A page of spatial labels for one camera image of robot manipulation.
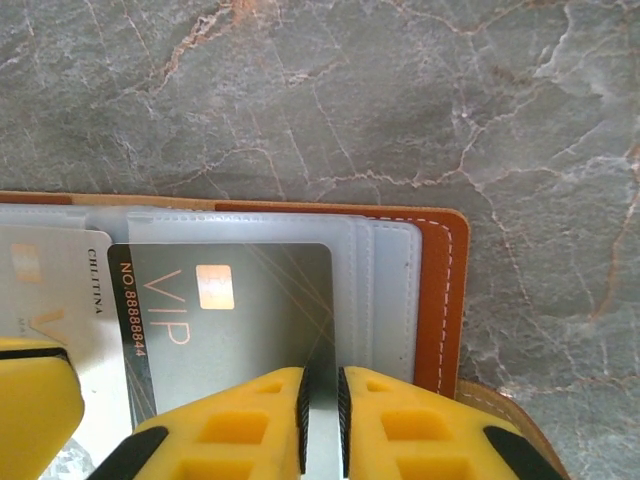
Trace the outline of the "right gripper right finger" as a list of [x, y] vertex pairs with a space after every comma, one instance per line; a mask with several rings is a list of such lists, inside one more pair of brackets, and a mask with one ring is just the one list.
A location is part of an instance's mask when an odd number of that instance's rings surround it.
[[339, 371], [348, 479], [566, 479], [532, 419], [465, 380], [448, 398], [363, 367]]

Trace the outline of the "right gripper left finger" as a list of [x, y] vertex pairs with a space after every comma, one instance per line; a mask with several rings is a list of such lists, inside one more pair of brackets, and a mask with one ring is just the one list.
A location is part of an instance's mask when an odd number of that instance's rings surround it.
[[287, 367], [141, 423], [95, 479], [299, 479], [308, 375]]

